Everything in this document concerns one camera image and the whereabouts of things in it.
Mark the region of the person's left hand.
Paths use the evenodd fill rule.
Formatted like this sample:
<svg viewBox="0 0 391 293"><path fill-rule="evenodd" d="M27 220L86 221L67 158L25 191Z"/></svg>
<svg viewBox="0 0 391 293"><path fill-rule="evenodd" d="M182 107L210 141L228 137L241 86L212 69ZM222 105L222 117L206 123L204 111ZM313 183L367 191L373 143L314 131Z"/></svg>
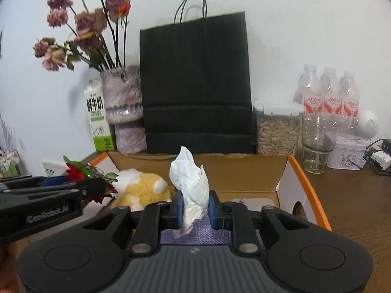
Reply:
<svg viewBox="0 0 391 293"><path fill-rule="evenodd" d="M17 276L17 244L11 243L6 247L7 257L1 264L0 287L1 293L18 293L19 283Z"/></svg>

